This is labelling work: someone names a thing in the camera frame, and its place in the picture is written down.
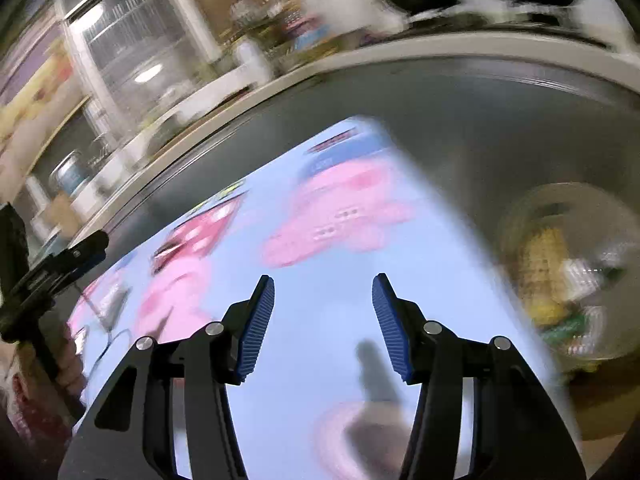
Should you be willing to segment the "person left hand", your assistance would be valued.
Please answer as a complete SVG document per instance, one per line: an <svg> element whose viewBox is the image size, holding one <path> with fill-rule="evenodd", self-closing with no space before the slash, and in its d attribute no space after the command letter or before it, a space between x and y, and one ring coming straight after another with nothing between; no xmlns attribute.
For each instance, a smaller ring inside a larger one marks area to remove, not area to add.
<svg viewBox="0 0 640 480"><path fill-rule="evenodd" d="M29 401L34 401L38 408L48 414L62 415L66 411L64 400L60 392L64 391L75 399L80 399L87 381L84 375L84 364L77 354L67 323L54 332L54 343L58 348L53 355L58 364L58 376L51 382L42 369L36 352L31 344L18 344L15 347L15 362L17 377L22 391Z"/></svg>

